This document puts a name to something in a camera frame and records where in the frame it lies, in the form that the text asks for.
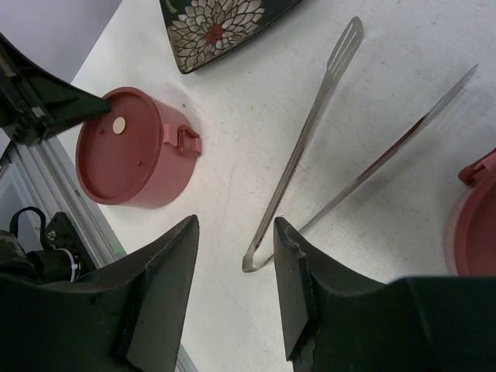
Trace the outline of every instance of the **metal frame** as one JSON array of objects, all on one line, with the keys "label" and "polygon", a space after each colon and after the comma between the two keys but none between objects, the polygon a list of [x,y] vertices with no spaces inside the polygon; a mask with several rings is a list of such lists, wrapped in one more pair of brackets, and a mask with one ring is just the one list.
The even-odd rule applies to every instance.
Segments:
[{"label": "metal frame", "polygon": [[[97,268],[126,255],[100,208],[82,191],[74,164],[57,138],[37,146],[13,146],[7,154],[11,161],[8,167],[15,173],[14,179],[19,179],[16,184],[22,201],[37,206],[50,218],[65,212]],[[182,345],[176,372],[198,372]]]}]

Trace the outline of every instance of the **white table surface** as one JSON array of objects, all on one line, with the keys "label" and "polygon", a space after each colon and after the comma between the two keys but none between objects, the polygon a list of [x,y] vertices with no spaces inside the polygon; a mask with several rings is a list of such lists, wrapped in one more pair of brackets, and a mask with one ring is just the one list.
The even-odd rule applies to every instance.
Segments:
[{"label": "white table surface", "polygon": [[[182,343],[200,371],[292,370],[274,267],[243,274],[241,259],[353,16],[366,37],[278,215],[301,226],[479,63],[454,105],[308,232],[316,246],[380,281],[445,274],[444,225],[465,191],[456,174],[496,144],[496,3],[303,0],[255,40],[184,76],[159,2],[124,0],[74,79],[97,95],[140,88],[181,109],[202,134],[204,154],[173,203],[153,211],[102,206],[128,253],[198,215]],[[73,159],[78,131],[60,137]],[[270,231],[261,256],[271,240]]]}]

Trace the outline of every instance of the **small round sticker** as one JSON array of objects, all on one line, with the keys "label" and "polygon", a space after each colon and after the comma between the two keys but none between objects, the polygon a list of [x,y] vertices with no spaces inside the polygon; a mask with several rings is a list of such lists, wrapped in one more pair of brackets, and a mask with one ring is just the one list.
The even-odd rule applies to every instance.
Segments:
[{"label": "small round sticker", "polygon": [[115,134],[121,134],[126,128],[126,120],[123,117],[118,117],[114,120],[114,125],[112,126]]}]

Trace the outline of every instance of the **white wall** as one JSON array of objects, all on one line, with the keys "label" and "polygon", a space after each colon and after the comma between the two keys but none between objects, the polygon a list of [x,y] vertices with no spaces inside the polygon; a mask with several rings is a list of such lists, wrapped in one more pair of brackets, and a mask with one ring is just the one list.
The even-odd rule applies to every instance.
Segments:
[{"label": "white wall", "polygon": [[121,1],[0,0],[0,33],[41,67],[72,81]]}]

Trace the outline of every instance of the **container lid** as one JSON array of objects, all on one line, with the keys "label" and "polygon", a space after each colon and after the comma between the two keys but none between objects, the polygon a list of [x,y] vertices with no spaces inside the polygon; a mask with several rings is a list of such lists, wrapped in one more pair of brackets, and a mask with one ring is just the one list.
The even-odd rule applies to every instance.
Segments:
[{"label": "container lid", "polygon": [[153,99],[135,88],[118,88],[104,99],[110,113],[88,120],[76,149],[84,191],[96,202],[117,205],[136,196],[150,179],[164,137]]},{"label": "container lid", "polygon": [[477,184],[456,224],[456,269],[462,275],[496,275],[496,153],[474,169]]}]

